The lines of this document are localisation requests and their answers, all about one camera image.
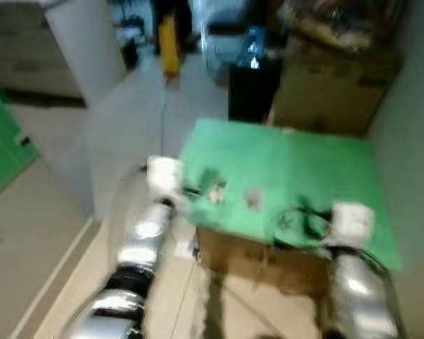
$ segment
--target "cardboard box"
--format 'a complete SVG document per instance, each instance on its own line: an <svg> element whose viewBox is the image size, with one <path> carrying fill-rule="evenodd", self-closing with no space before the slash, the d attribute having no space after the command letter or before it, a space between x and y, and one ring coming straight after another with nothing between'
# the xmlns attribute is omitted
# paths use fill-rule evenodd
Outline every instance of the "cardboard box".
<svg viewBox="0 0 424 339"><path fill-rule="evenodd" d="M293 40L269 122L364 136L398 70L398 60L395 47L350 58Z"/></svg>
<svg viewBox="0 0 424 339"><path fill-rule="evenodd" d="M301 250L275 250L265 244L198 229L201 260L215 272L267 283L290 295L322 297L329 287L330 262Z"/></svg>

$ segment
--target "green board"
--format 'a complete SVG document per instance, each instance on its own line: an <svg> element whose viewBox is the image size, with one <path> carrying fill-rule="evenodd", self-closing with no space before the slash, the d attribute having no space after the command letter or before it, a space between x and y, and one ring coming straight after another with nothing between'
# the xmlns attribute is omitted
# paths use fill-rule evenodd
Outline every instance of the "green board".
<svg viewBox="0 0 424 339"><path fill-rule="evenodd" d="M192 201L190 220L197 225L264 243L318 246L294 211L302 199L316 210L330 209L334 201L364 203L375 212L365 249L390 269L402 267L372 149L364 140L202 119L180 158L188 184L207 191L214 180L227 183L223 203L214 205L205 195ZM257 210L244 198L255 189L261 192ZM323 221L311 223L319 227Z"/></svg>
<svg viewBox="0 0 424 339"><path fill-rule="evenodd" d="M19 128L0 100L0 190L37 156L32 143L18 145Z"/></svg>

